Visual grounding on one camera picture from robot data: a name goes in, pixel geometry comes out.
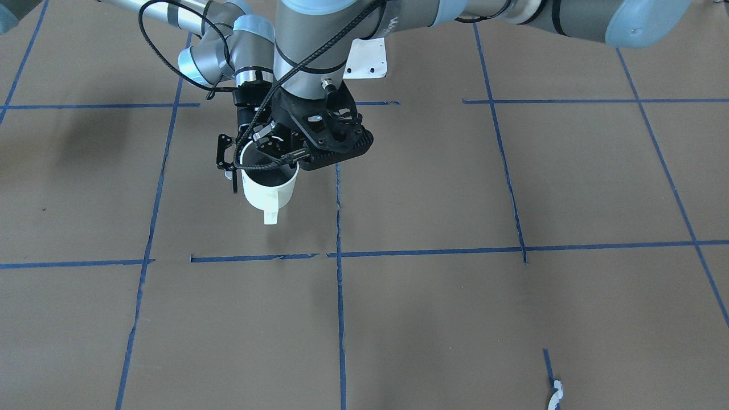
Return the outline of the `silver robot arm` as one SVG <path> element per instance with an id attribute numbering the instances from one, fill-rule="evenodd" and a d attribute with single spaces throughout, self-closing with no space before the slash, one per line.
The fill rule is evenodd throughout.
<path id="1" fill-rule="evenodd" d="M 198 37 L 198 44 L 182 50 L 173 71 L 193 86 L 230 93 L 239 130 L 255 114 L 264 120 L 263 106 L 273 85 L 275 31 L 271 21 L 255 15 L 244 1 L 112 1 L 112 6 L 144 18 L 165 22 Z"/>
<path id="2" fill-rule="evenodd" d="M 355 39 L 452 21 L 503 21 L 619 48 L 663 39 L 689 1 L 280 1 L 274 24 L 271 110 L 262 128 L 242 132 L 276 165 L 318 169 L 365 153 L 372 135 L 362 126 L 343 84 Z"/>

